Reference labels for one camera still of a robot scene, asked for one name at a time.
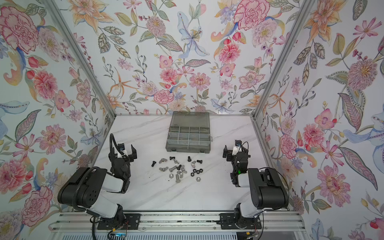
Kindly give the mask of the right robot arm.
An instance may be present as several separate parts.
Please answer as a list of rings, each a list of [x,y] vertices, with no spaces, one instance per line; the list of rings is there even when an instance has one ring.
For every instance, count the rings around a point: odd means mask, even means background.
[[[235,219],[251,219],[265,211],[277,211],[289,204],[288,193],[273,168],[249,168],[249,151],[237,143],[232,150],[224,147],[223,158],[232,164],[231,182],[237,188],[248,188],[250,198],[238,203],[234,209]]]

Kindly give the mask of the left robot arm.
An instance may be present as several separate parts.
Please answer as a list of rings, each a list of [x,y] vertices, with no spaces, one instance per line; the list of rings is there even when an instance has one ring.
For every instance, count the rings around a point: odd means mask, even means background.
[[[114,148],[110,149],[110,173],[99,167],[79,168],[60,189],[58,202],[97,218],[124,221],[123,207],[102,196],[101,191],[114,194],[127,192],[131,162],[137,159],[137,150],[134,147],[131,150],[132,153],[127,155],[125,150],[116,154]]]

